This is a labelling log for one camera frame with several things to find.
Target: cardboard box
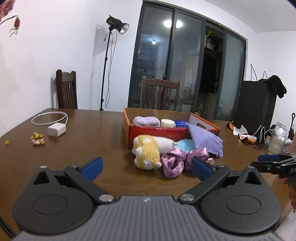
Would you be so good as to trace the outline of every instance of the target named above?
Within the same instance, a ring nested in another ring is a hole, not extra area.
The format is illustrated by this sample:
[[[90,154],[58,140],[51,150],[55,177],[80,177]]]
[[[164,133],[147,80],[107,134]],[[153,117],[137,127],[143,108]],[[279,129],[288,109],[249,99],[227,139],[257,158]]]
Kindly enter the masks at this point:
[[[169,110],[150,110],[139,108],[124,108],[124,132],[126,135],[126,141],[129,148],[133,148],[133,140],[138,135],[152,135],[159,137],[170,138],[174,141],[181,139],[191,139],[188,128],[165,128],[165,127],[150,127],[150,126],[136,126],[133,124],[133,119],[136,116],[155,116],[159,120],[170,119],[174,121],[187,121],[189,124],[197,125],[211,131],[215,135],[219,135],[220,128],[205,119],[187,112],[177,112]]]

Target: white plush toy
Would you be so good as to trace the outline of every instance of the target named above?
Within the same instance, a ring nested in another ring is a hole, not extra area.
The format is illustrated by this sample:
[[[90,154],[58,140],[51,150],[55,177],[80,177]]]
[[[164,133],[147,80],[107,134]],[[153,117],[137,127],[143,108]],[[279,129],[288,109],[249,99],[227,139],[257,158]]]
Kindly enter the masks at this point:
[[[135,165],[144,170],[161,167],[160,155],[175,149],[177,143],[164,137],[139,135],[133,140]]]

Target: pink satin scrunchie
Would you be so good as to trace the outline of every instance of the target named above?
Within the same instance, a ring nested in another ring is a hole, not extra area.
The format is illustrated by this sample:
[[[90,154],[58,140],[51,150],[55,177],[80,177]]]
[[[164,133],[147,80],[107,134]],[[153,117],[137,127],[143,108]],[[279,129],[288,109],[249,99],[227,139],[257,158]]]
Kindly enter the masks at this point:
[[[207,160],[209,154],[207,149],[197,148],[188,152],[187,154],[180,148],[176,148],[170,152],[166,152],[161,157],[163,164],[163,171],[167,178],[174,178],[181,174],[183,168],[190,171],[190,164],[193,157],[200,157],[202,160]]]

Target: chair backrest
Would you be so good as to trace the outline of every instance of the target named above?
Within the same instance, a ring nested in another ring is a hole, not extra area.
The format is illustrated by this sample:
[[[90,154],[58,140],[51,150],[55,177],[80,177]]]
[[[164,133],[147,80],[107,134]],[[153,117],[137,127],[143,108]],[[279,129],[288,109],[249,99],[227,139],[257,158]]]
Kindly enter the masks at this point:
[[[174,103],[176,110],[180,82],[168,80],[147,79],[143,76],[141,86],[140,107],[145,109],[168,110]],[[171,90],[176,89],[175,99],[171,99]]]
[[[77,109],[76,72],[56,72],[57,101],[59,108]]]

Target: brown tabletop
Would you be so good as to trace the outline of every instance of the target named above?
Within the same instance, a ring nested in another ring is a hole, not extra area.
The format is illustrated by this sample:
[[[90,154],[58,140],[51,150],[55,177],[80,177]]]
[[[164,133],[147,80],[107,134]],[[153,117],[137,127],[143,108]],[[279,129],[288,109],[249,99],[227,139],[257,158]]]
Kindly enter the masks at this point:
[[[82,165],[93,157],[104,160],[102,174],[94,181],[97,185],[118,198],[128,195],[173,195],[177,198],[199,183],[190,172],[184,172],[175,179],[166,179],[162,170],[155,172],[137,169],[134,155],[127,148],[123,130],[123,113],[91,110],[69,110],[67,131],[60,137],[49,137],[47,126],[34,126],[31,119],[9,131],[0,138],[0,215],[17,232],[12,217],[12,206],[20,191],[41,165],[52,170],[63,170],[70,164]],[[58,119],[58,114],[40,117],[36,122],[44,123]],[[255,149],[243,144],[225,121],[212,121],[221,128],[223,159],[217,164],[229,166],[232,170],[243,170],[258,155],[266,153],[263,145]],[[45,136],[44,146],[32,146],[30,136],[34,131]],[[262,174],[279,198],[285,218],[292,210],[288,187],[276,175]],[[0,240],[8,237],[0,231]]]

